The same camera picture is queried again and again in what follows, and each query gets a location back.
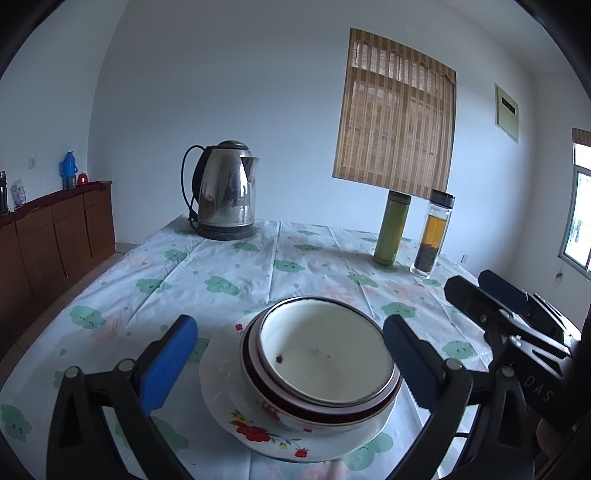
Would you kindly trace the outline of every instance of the kettle lid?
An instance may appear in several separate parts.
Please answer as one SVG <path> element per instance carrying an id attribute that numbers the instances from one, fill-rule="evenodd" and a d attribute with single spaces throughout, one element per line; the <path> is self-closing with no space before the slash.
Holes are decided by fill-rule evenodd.
<path id="1" fill-rule="evenodd" d="M 226 140 L 214 148 L 234 148 L 236 150 L 248 150 L 246 144 L 239 142 L 238 140 Z"/>

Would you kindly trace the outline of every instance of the stainless steel kettle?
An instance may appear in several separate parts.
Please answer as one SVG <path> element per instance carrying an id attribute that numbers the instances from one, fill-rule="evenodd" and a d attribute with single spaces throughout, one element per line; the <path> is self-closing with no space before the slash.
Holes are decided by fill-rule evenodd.
<path id="1" fill-rule="evenodd" d="M 252 236 L 255 233 L 255 170 L 259 159 L 251 155 L 244 143 L 235 140 L 207 148 L 194 145 L 187 153 L 194 147 L 203 150 L 192 182 L 198 211 L 192 207 L 193 200 L 187 204 L 190 219 L 197 222 L 197 233 L 214 240 Z"/>

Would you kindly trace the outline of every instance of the bowl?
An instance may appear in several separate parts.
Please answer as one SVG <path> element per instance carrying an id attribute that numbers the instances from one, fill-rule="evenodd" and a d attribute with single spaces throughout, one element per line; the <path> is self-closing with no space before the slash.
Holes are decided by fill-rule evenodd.
<path id="1" fill-rule="evenodd" d="M 379 326 L 337 300 L 283 300 L 264 312 L 256 336 L 263 367 L 273 380 L 317 405 L 365 403 L 394 374 Z"/>
<path id="2" fill-rule="evenodd" d="M 366 404 L 356 406 L 319 406 L 282 390 L 267 375 L 256 353 L 255 332 L 263 314 L 255 317 L 244 330 L 240 358 L 243 376 L 253 399 L 274 420 L 298 432 L 345 432 L 372 419 L 395 400 L 402 385 L 402 376 L 397 369 L 391 382 L 379 395 Z"/>

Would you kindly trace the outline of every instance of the floor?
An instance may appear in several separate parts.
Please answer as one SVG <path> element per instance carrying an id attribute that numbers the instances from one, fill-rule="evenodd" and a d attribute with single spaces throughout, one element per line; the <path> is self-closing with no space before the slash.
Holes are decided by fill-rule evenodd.
<path id="1" fill-rule="evenodd" d="M 53 319 L 66 308 L 72 300 L 82 293 L 86 287 L 110 269 L 110 267 L 115 265 L 123 255 L 123 253 L 119 252 L 113 254 L 94 270 L 86 274 L 86 276 L 78 283 L 70 287 L 70 289 L 58 298 L 46 311 L 39 315 L 39 318 L 31 324 L 27 331 L 22 334 L 0 361 L 0 388 L 4 386 L 4 383 L 12 373 L 12 370 L 17 365 L 18 361 Z"/>

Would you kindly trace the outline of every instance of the tablecloth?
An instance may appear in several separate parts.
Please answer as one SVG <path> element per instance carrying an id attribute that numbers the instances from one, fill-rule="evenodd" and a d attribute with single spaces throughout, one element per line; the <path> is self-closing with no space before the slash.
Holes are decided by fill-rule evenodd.
<path id="1" fill-rule="evenodd" d="M 47 436 L 63 372 L 111 370 L 137 358 L 180 314 L 197 320 L 199 340 L 164 407 L 152 418 L 197 479 L 361 480 L 385 478 L 428 417 L 406 386 L 379 440 L 332 462 L 295 465 L 242 446 L 211 418 L 200 393 L 199 361 L 208 340 L 227 322 L 280 299 L 320 295 L 347 302 L 380 325 L 399 313 L 443 358 L 472 369 L 492 359 L 483 332 L 448 304 L 443 284 L 476 279 L 445 255 L 429 280 L 413 276 L 417 243 L 403 238 L 393 267 L 371 260 L 376 235 L 271 220 L 234 242 L 204 239 L 181 217 L 127 253 L 72 301 L 22 357 L 0 391 L 0 427 L 23 465 L 45 478 Z M 145 478 L 115 413 L 106 408 L 113 438 L 129 470 Z M 474 410 L 461 428 L 469 429 Z M 440 473 L 453 466 L 464 440 L 454 440 Z"/>

